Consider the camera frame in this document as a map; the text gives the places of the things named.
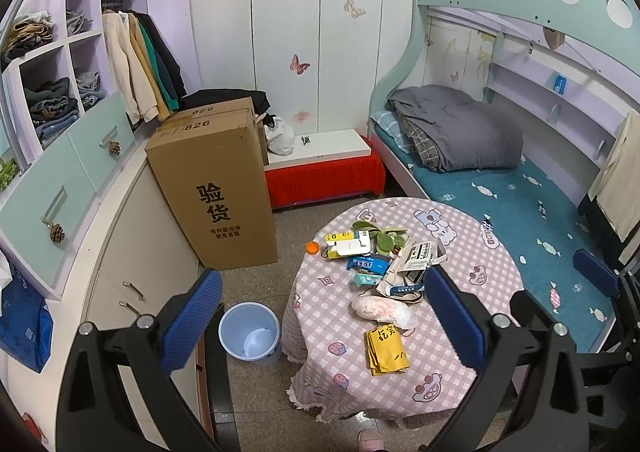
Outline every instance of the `butterfly decal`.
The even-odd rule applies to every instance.
[[[361,8],[356,8],[353,0],[347,0],[347,2],[344,3],[344,11],[349,13],[351,18],[358,18],[359,16],[367,13]]]
[[[300,60],[298,59],[298,55],[293,55],[293,59],[291,60],[291,65],[289,66],[289,69],[301,75],[307,69],[309,69],[309,66],[311,66],[311,64],[301,64]]]

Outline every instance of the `gray floor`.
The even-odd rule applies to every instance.
[[[388,186],[385,195],[404,195],[396,186],[393,183]],[[223,272],[225,305],[247,300],[261,302],[282,320],[291,285],[305,254],[305,243],[339,213],[366,200],[366,197],[352,198],[275,213],[278,262]],[[289,406],[286,389],[298,368],[285,357],[274,366],[264,368],[228,358],[229,383],[242,452],[354,452],[358,431],[364,428],[377,429],[390,452],[416,452],[442,426],[438,423],[408,430],[399,428],[395,422],[373,420],[363,415],[329,424],[316,422],[302,410]],[[503,420],[495,421],[485,442],[495,440],[503,426]]]

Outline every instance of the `orange bottle cap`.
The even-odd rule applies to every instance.
[[[317,252],[319,252],[319,251],[320,251],[320,245],[319,245],[317,242],[315,242],[315,241],[309,241],[309,242],[306,244],[306,252],[307,252],[309,255],[315,255],[315,254],[316,254]]]

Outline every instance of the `light blue trash can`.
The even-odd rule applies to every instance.
[[[225,351],[238,360],[269,366],[282,355],[280,322],[257,302],[236,304],[220,321],[218,336]]]

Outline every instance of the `pink slipper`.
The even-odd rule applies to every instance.
[[[358,432],[358,452],[374,452],[384,449],[385,443],[382,441],[382,436],[375,430]]]

